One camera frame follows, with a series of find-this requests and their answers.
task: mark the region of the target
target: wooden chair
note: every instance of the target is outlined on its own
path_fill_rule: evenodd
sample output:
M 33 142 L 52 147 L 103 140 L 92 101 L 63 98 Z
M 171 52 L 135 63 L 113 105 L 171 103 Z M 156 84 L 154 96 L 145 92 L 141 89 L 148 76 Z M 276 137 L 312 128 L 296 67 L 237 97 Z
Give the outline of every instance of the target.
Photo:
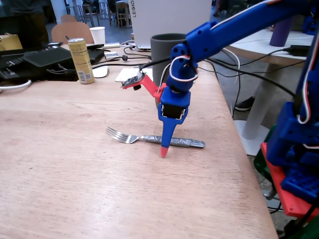
M 101 1 L 101 2 L 99 2 L 99 4 L 100 4 L 100 17 L 101 17 L 101 19 L 103 19 L 103 16 L 105 19 L 109 18 L 107 2 Z
M 123 27 L 122 25 L 122 20 L 126 21 L 126 26 L 130 26 L 130 11 L 129 11 L 129 5 L 125 2 L 116 2 L 116 14 L 117 14 L 117 19 L 118 19 L 118 26 Z M 124 9 L 125 13 L 119 13 L 120 9 Z
M 108 7 L 108 19 L 109 19 L 109 22 L 110 22 L 110 26 L 112 24 L 112 19 L 113 19 L 113 22 L 116 23 L 116 25 L 117 25 L 118 22 L 116 21 L 116 12 L 112 12 L 110 10 L 109 4 L 107 4 L 107 7 Z
M 98 25 L 100 25 L 99 14 L 97 12 L 92 12 L 90 5 L 83 4 L 82 5 L 82 9 L 81 9 L 81 14 L 82 14 L 82 16 L 84 18 L 84 22 L 85 23 L 87 23 L 87 21 L 90 21 L 92 27 L 95 27 L 93 16 L 96 16 L 96 18 L 98 20 Z
M 77 19 L 72 15 L 64 15 L 61 17 L 61 23 L 65 22 L 77 22 Z
M 76 7 L 78 8 L 78 13 L 79 13 L 79 20 L 83 23 L 86 23 L 86 20 L 84 18 L 84 14 L 83 14 L 83 6 L 82 5 L 76 5 Z
M 53 27 L 52 32 L 53 42 L 63 42 L 64 44 L 68 43 L 68 38 L 78 38 L 82 37 L 85 39 L 86 43 L 94 43 L 90 27 L 82 22 L 65 22 L 58 24 Z

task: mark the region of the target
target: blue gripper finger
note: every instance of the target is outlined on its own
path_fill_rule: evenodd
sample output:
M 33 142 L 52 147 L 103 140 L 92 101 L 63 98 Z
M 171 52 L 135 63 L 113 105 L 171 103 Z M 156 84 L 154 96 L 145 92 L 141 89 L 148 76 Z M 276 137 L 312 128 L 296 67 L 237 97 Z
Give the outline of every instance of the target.
M 186 108 L 181 116 L 181 119 L 173 119 L 164 117 L 162 115 L 162 106 L 163 104 L 160 103 L 159 105 L 159 120 L 163 122 L 163 132 L 162 132 L 162 139 L 161 139 L 161 149 L 160 149 L 160 155 L 162 157 L 165 157 L 168 152 L 168 148 L 170 145 L 171 138 L 173 137 L 173 133 L 175 130 L 176 125 L 182 124 L 184 122 L 184 119 L 187 116 L 188 108 Z

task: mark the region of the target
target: floor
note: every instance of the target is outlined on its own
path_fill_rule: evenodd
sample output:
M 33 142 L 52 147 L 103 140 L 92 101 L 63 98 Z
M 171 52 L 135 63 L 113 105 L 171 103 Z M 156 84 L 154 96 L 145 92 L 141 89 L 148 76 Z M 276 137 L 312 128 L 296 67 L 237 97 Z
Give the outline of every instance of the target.
M 225 18 L 225 14 L 221 13 L 220 17 L 213 17 L 211 15 L 211 19 L 216 19 L 217 21 L 223 20 Z M 47 30 L 49 32 L 49 38 L 51 38 L 51 30 L 55 24 L 48 24 Z M 124 42 L 131 39 L 130 34 L 133 32 L 132 28 L 118 28 L 116 25 L 112 22 L 112 25 L 109 25 L 108 20 L 100 20 L 100 25 L 105 26 L 106 30 L 106 42 Z M 224 53 L 218 53 L 214 56 L 214 58 L 221 59 L 224 61 L 229 61 L 229 58 Z M 249 59 L 239 57 L 241 63 L 248 62 Z M 242 66 L 241 69 L 246 71 L 264 71 L 267 68 L 267 63 L 264 62 L 255 62 L 249 65 Z M 224 75 L 234 75 L 234 72 L 231 72 L 228 69 L 224 69 L 221 66 L 215 67 L 216 71 L 219 73 L 222 73 Z M 288 87 L 290 90 L 294 90 L 297 87 L 297 83 L 299 80 L 299 75 L 301 74 L 301 68 L 299 67 L 289 67 L 283 70 L 284 76 L 281 80 L 281 84 Z M 226 78 L 221 75 L 218 75 L 219 83 L 222 88 L 222 91 L 224 93 L 226 102 L 228 104 L 228 107 L 231 109 L 234 106 L 236 95 L 238 91 L 238 82 L 234 83 L 234 78 Z M 260 80 L 256 79 L 251 76 L 243 75 L 241 77 L 241 91 L 239 95 L 238 102 L 241 102 L 255 94 L 255 91 L 258 87 Z M 271 101 L 270 108 L 262 122 L 262 125 L 271 128 L 272 125 L 276 123 L 277 115 L 279 114 L 284 102 L 290 101 L 291 97 L 283 92 L 282 90 L 278 89 L 274 96 L 272 98 L 269 98 Z M 235 111 L 234 113 L 234 119 L 236 120 L 246 120 L 249 112 L 238 112 Z M 250 162 L 252 163 L 254 160 L 254 157 L 250 157 Z M 265 178 L 260 175 L 257 171 L 256 177 L 258 179 L 258 182 L 260 184 L 261 189 L 269 190 L 271 188 L 271 184 L 265 180 Z M 275 214 L 272 214 L 272 219 L 274 221 L 275 227 L 277 230 L 283 230 L 284 225 L 287 224 L 288 221 L 293 219 L 292 217 L 285 216 L 282 212 L 277 212 Z

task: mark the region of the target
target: silver fork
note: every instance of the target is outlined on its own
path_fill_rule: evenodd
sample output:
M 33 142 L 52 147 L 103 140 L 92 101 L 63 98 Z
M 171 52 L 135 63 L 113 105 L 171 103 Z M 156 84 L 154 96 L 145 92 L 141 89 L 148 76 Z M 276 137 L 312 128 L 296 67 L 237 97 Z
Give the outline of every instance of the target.
M 134 143 L 135 141 L 142 139 L 146 142 L 151 143 L 161 143 L 161 136 L 149 135 L 149 136 L 136 136 L 136 135 L 128 135 L 121 132 L 116 131 L 110 127 L 107 127 L 105 133 L 108 134 L 113 139 L 118 140 L 121 143 Z M 205 142 L 190 139 L 190 138 L 171 138 L 170 144 L 173 146 L 181 146 L 181 147 L 195 147 L 195 148 L 204 148 Z

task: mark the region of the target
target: mouse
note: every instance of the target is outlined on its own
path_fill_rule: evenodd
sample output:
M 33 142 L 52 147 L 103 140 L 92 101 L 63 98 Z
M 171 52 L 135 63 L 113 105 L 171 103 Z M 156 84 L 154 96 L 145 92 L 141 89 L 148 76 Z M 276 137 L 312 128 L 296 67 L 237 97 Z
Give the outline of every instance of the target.
M 95 78 L 106 77 L 107 74 L 108 74 L 108 67 L 107 66 L 101 66 L 99 68 L 93 69 L 93 76 Z

